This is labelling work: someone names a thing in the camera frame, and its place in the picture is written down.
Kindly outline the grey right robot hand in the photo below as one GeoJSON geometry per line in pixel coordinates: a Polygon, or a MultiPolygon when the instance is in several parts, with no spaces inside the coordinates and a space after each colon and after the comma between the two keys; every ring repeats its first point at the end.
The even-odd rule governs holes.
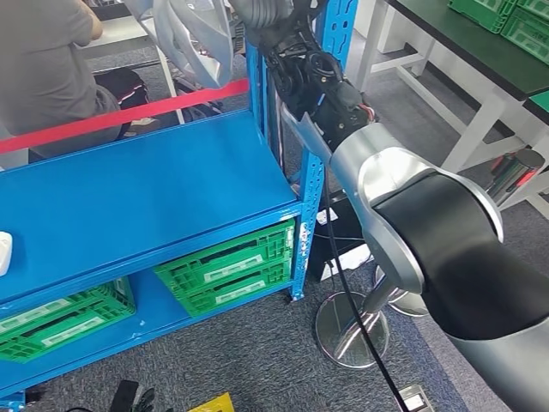
{"type": "Polygon", "coordinates": [[[233,52],[235,54],[245,54],[245,26],[243,21],[229,4],[228,0],[223,1],[225,7],[233,52]]]}

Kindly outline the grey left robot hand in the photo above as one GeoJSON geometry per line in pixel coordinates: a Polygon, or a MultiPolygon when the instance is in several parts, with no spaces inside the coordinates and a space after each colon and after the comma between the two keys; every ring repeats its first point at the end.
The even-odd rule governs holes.
{"type": "Polygon", "coordinates": [[[155,391],[154,388],[149,388],[140,396],[140,400],[133,409],[133,412],[153,412],[155,391]]]}

